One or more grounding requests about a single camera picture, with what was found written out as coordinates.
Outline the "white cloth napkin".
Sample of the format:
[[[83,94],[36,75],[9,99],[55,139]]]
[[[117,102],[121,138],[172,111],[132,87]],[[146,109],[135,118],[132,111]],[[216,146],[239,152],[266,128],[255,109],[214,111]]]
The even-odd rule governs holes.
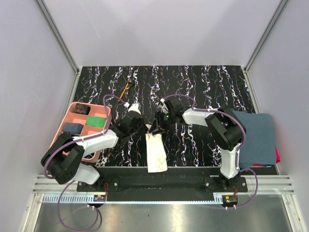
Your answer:
[[[167,155],[161,134],[146,133],[146,155],[148,173],[161,173],[168,169]]]

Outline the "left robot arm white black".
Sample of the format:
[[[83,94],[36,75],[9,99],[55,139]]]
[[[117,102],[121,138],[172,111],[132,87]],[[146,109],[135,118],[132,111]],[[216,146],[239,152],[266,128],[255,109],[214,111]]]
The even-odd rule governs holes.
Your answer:
[[[55,179],[60,185],[78,181],[86,183],[93,191],[100,191],[104,187],[102,174],[95,167],[82,164],[82,158],[124,144],[147,130],[142,115],[129,111],[108,130],[76,138],[68,133],[61,134],[41,159],[41,165],[46,177]]]

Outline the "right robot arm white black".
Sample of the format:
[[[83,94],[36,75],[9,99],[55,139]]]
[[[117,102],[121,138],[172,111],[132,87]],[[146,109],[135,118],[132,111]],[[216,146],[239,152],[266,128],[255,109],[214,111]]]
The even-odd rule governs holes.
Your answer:
[[[239,150],[246,141],[246,129],[228,108],[197,109],[183,106],[179,99],[163,100],[149,129],[153,135],[169,131],[173,124],[205,126],[221,150],[221,168],[214,187],[231,191],[240,178]]]

